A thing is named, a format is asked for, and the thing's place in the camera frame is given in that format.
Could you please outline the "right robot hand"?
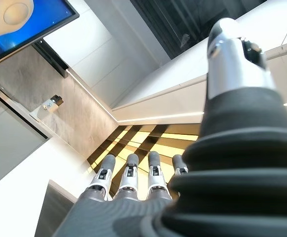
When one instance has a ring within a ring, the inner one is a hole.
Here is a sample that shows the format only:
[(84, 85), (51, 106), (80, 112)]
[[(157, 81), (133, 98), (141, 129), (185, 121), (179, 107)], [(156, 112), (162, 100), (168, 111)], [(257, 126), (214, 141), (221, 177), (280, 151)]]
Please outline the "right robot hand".
[(212, 27), (204, 115), (195, 143), (161, 184), (149, 155), (148, 200), (125, 186), (87, 188), (57, 237), (287, 237), (287, 109), (262, 49), (230, 18)]

